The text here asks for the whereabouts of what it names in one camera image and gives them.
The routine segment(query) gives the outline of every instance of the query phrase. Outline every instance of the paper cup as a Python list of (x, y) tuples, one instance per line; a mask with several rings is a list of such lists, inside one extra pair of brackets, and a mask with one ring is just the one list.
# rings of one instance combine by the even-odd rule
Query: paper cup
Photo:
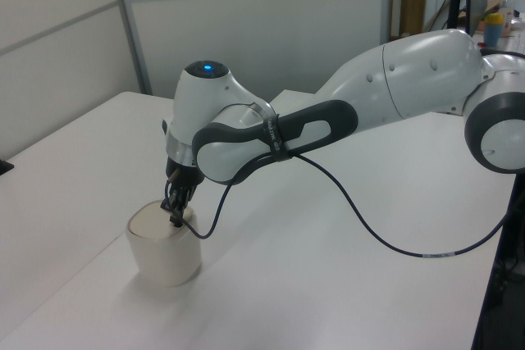
[[(183, 284), (200, 267), (200, 240), (185, 225), (177, 228), (161, 201), (140, 209), (128, 222), (126, 235), (140, 273), (165, 287)], [(197, 218), (190, 207), (184, 218), (196, 230)]]

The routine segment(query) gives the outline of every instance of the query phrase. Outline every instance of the table surface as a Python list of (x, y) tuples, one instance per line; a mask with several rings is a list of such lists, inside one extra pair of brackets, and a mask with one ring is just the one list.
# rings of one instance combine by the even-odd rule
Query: table surface
[[(305, 93), (284, 92), (277, 109)], [(124, 235), (162, 197), (171, 100), (123, 93), (13, 157), (0, 177), (0, 349), (470, 348), (499, 234), (458, 257), (392, 252), (296, 159), (231, 191), (195, 278), (138, 274)], [(308, 156), (400, 248), (448, 252), (504, 215), (512, 175), (470, 156), (463, 118), (426, 114)], [(209, 227), (223, 187), (191, 205)]]

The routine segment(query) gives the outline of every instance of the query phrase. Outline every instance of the white robotic arm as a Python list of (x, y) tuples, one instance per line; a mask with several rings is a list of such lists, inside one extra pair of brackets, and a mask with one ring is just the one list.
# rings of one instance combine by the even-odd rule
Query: white robotic arm
[(374, 48), (344, 64), (298, 111), (275, 114), (220, 63), (180, 77), (167, 131), (168, 182), (177, 217), (203, 175), (229, 183), (271, 162), (429, 111), (463, 115), (485, 167), (525, 172), (525, 60), (483, 57), (467, 34), (444, 30)]

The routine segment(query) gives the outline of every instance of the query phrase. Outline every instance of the black cable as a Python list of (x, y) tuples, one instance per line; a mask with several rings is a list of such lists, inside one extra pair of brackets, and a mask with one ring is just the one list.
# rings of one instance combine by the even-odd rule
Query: black cable
[[(237, 171), (237, 173), (234, 175), (234, 177), (230, 180), (230, 182), (228, 182), (228, 185), (226, 186), (226, 189), (224, 190), (224, 193), (222, 194), (222, 197), (221, 197), (221, 201), (219, 202), (219, 205), (217, 206), (217, 211), (215, 213), (215, 217), (213, 219), (213, 223), (212, 223), (212, 227), (210, 228), (210, 230), (208, 231), (207, 234), (205, 235), (201, 235), (197, 232), (197, 230), (195, 230), (195, 228), (190, 225), (184, 218), (180, 218), (180, 221), (186, 225), (189, 230), (199, 239), (207, 239), (209, 238), (212, 234), (213, 234), (213, 231), (215, 230), (216, 226), (217, 226), (217, 222), (219, 220), (219, 215), (221, 215), (221, 211), (222, 211), (222, 206), (224, 205), (224, 201), (226, 200), (226, 197), (228, 195), (228, 193), (230, 192), (230, 189), (231, 187), (234, 185), (235, 181), (239, 178), (239, 176), (249, 167), (251, 166), (252, 164), (254, 164), (256, 161), (259, 161), (261, 159), (263, 159), (264, 157), (269, 157), (271, 156), (271, 153), (264, 153), (263, 155), (259, 155), (257, 157), (255, 157), (254, 159), (248, 161), (244, 166), (242, 166), (240, 168), (240, 170)], [(418, 257), (418, 258), (442, 258), (442, 257), (452, 257), (452, 256), (458, 256), (460, 254), (464, 254), (466, 252), (470, 252), (471, 250), (475, 249), (475, 248), (478, 248), (479, 246), (483, 245), (486, 241), (488, 241), (490, 238), (492, 238), (494, 236), (495, 233), (498, 232), (498, 230), (505, 224), (505, 222), (512, 216), (512, 214), (514, 213), (514, 211), (516, 211), (517, 207), (519, 206), (519, 204), (521, 203), (521, 201), (525, 198), (525, 192), (522, 193), (521, 196), (519, 196), (518, 198), (516, 198), (514, 200), (514, 204), (512, 207), (510, 207), (508, 209), (508, 211), (505, 213), (505, 215), (503, 216), (503, 218), (500, 220), (500, 222), (495, 226), (495, 228), (488, 234), (486, 235), (484, 238), (482, 238), (481, 240), (477, 241), (476, 243), (466, 247), (466, 248), (463, 248), (463, 249), (459, 249), (455, 252), (447, 252), (447, 253), (428, 253), (428, 254), (425, 254), (425, 253), (415, 253), (415, 252), (409, 252), (409, 251), (406, 251), (406, 250), (403, 250), (401, 248), (397, 248), (396, 246), (386, 242), (383, 238), (381, 238), (371, 227), (370, 225), (368, 225), (368, 223), (364, 220), (363, 216), (361, 215), (361, 213), (359, 212), (359, 209), (355, 206), (354, 204), (354, 201), (352, 200), (352, 198), (348, 195), (348, 193), (346, 192), (345, 188), (343, 187), (343, 185), (339, 182), (339, 180), (337, 180), (335, 178), (334, 175), (332, 175), (330, 172), (328, 172), (328, 170), (326, 170), (325, 168), (323, 168), (322, 166), (320, 166), (319, 164), (317, 164), (315, 161), (312, 161), (310, 159), (307, 159), (306, 157), (302, 156), (302, 155), (299, 155), (299, 154), (296, 154), (296, 153), (293, 153), (293, 152), (290, 152), (290, 156), (291, 157), (297, 157), (298, 159), (308, 163), (309, 165), (311, 166), (314, 166), (315, 168), (317, 168), (318, 170), (320, 170), (324, 175), (326, 175), (336, 186), (337, 188), (343, 193), (343, 195), (345, 196), (346, 198), (346, 201), (349, 203), (349, 205), (352, 207), (352, 209), (354, 210), (354, 213), (355, 215), (358, 217), (359, 221), (361, 222), (361, 224), (364, 226), (365, 229), (367, 229), (367, 231), (376, 239), (378, 240), (380, 243), (382, 243), (383, 245), (385, 245), (387, 248), (397, 252), (397, 253), (401, 253), (401, 254), (404, 254), (406, 256), (411, 256), (411, 257)], [(166, 194), (166, 199), (167, 199), (167, 187), (168, 187), (168, 184), (169, 184), (169, 181), (167, 182), (167, 185), (165, 187), (165, 194)]]
[(250, 167), (252, 164), (254, 164), (256, 161), (259, 161), (261, 159), (263, 159), (264, 157), (269, 157), (271, 156), (272, 154), (271, 153), (264, 153), (262, 155), (259, 155), (257, 157), (254, 157), (252, 160), (248, 161), (244, 166), (240, 167), (240, 170), (238, 170), (235, 175), (233, 176), (233, 178), (230, 180), (230, 182), (228, 182), (228, 185), (226, 186), (226, 189), (224, 189), (224, 193), (222, 194), (222, 197), (221, 197), (221, 201), (219, 202), (219, 205), (217, 206), (217, 211), (215, 212), (215, 217), (213, 218), (213, 223), (212, 223), (212, 227), (210, 228), (210, 230), (208, 231), (207, 234), (205, 235), (201, 235), (197, 232), (197, 230), (190, 224), (188, 223), (187, 220), (185, 220), (183, 217), (179, 218), (180, 221), (182, 222), (183, 225), (185, 225), (186, 227), (188, 227), (189, 231), (191, 231), (192, 233), (194, 233), (194, 235), (199, 238), (199, 239), (208, 239), (212, 234), (213, 234), (213, 231), (215, 230), (215, 227), (217, 226), (217, 222), (219, 221), (219, 215), (221, 215), (221, 211), (222, 211), (222, 206), (224, 205), (224, 201), (226, 200), (226, 197), (228, 196), (228, 193), (230, 192), (230, 189), (231, 187), (234, 185), (235, 181), (239, 178), (239, 176), (248, 168)]
[(372, 228), (368, 225), (368, 223), (363, 219), (363, 217), (361, 216), (361, 213), (359, 212), (358, 208), (355, 206), (354, 202), (352, 201), (352, 199), (350, 198), (350, 196), (346, 193), (346, 190), (345, 188), (343, 187), (343, 185), (334, 177), (334, 175), (330, 174), (330, 172), (328, 172), (327, 170), (325, 170), (323, 167), (319, 166), (315, 161), (311, 161), (310, 159), (307, 159), (306, 157), (303, 157), (301, 155), (293, 155), (295, 157), (297, 157), (298, 159), (301, 159), (302, 161), (306, 161), (308, 164), (316, 167), (318, 170), (320, 170), (324, 175), (326, 175), (328, 178), (330, 178), (330, 180), (336, 184), (336, 186), (339, 188), (339, 190), (343, 193), (343, 195), (345, 196), (346, 198), (346, 201), (348, 201), (348, 203), (350, 204), (350, 206), (352, 207), (352, 209), (354, 210), (355, 212), (355, 215), (359, 218), (359, 221), (361, 222), (361, 224), (364, 225), (365, 229), (368, 230), (368, 232), (375, 238), (377, 239), (379, 242), (381, 242), (383, 245), (385, 245), (386, 247), (394, 250), (395, 252), (398, 252), (398, 253), (401, 253), (401, 254), (404, 254), (404, 255), (407, 255), (407, 256), (411, 256), (411, 257), (419, 257), (419, 258), (442, 258), (442, 257), (452, 257), (452, 256), (458, 256), (460, 254), (464, 254), (466, 252), (470, 252), (471, 250), (483, 245), (486, 241), (488, 241), (490, 238), (492, 238), (494, 236), (495, 233), (498, 232), (498, 230), (501, 228), (502, 225), (505, 224), (505, 222), (511, 217), (511, 214), (514, 213), (514, 210), (516, 209), (516, 207), (519, 205), (519, 203), (521, 202), (521, 200), (523, 200), (525, 198), (525, 193), (523, 193), (519, 198), (516, 199), (516, 201), (514, 202), (514, 205), (507, 211), (507, 213), (505, 213), (505, 215), (503, 216), (503, 218), (500, 220), (500, 222), (496, 225), (496, 227), (487, 235), (485, 236), (483, 239), (477, 241), (476, 243), (468, 246), (467, 248), (463, 248), (463, 249), (460, 249), (458, 251), (455, 251), (455, 252), (447, 252), (447, 253), (433, 253), (433, 254), (423, 254), (423, 253), (414, 253), (414, 252), (408, 252), (406, 250), (403, 250), (403, 249), (400, 249), (400, 248), (397, 248), (395, 247), (394, 245), (391, 245), (390, 243), (386, 242), (383, 238), (381, 238), (379, 235), (376, 234), (376, 232), (374, 230), (372, 230)]
[(432, 31), (432, 28), (434, 27), (434, 24), (436, 23), (437, 17), (440, 16), (441, 12), (443, 11), (443, 6), (445, 5), (446, 0), (443, 0), (443, 3), (441, 4), (440, 8), (437, 9), (436, 16), (434, 16), (434, 20), (432, 21), (430, 28), (428, 28), (428, 31)]

